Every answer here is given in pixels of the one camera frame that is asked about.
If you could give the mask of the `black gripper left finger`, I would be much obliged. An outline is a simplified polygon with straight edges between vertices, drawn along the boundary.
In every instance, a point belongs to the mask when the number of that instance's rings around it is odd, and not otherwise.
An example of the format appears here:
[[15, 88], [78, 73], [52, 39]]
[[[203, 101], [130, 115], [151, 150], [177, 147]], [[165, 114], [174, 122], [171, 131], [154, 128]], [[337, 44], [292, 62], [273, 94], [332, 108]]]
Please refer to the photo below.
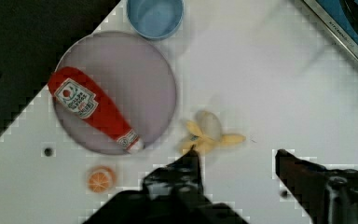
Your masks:
[[204, 191], [200, 155], [193, 147], [178, 160], [157, 168], [143, 179], [143, 192], [152, 201], [158, 197], [169, 196], [174, 189], [180, 188], [194, 188], [199, 192]]

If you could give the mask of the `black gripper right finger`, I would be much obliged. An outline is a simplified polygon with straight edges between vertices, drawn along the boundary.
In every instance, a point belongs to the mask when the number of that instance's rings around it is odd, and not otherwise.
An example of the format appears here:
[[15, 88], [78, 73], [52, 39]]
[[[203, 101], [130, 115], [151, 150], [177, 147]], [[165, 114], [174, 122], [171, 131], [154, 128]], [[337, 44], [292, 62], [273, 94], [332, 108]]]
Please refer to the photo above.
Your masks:
[[358, 224], [358, 170], [328, 169], [280, 149], [275, 173], [312, 224]]

